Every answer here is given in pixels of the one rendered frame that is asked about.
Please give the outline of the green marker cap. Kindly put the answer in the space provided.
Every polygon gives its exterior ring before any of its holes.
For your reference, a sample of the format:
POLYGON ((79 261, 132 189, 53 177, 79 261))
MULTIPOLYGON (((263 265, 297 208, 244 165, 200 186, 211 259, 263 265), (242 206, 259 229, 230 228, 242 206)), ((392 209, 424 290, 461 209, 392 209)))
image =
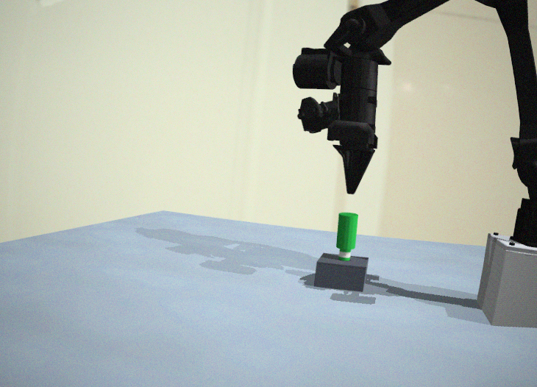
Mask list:
POLYGON ((357 237, 358 214, 339 213, 336 247, 339 249, 354 249, 357 237))

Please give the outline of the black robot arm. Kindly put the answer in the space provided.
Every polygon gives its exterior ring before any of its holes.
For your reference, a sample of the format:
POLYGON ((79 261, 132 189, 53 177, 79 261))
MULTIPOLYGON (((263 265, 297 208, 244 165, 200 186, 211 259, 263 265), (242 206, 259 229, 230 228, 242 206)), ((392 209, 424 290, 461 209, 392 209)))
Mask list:
MULTIPOLYGON (((387 0, 351 10, 324 44, 325 49, 302 47, 293 66, 293 78, 300 89, 361 88, 377 92, 378 65, 391 61, 380 49, 402 26, 449 0, 387 0), (346 47, 349 43, 351 46, 346 47)), ((528 188, 517 210, 511 240, 537 247, 537 75, 528 30, 527 0, 475 0, 496 8, 510 48, 516 96, 519 106, 519 138, 511 137, 513 170, 528 188)), ((321 132, 340 120, 339 97, 319 104, 302 99, 298 119, 303 130, 321 132)))

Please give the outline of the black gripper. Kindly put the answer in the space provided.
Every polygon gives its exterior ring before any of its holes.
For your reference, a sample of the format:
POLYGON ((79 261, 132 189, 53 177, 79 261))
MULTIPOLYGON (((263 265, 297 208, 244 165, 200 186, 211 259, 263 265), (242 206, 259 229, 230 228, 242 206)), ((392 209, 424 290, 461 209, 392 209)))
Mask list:
POLYGON ((327 128, 327 140, 342 156, 346 192, 355 194, 363 175, 377 149, 375 135, 377 92, 361 88, 340 88, 338 94, 340 120, 327 128))

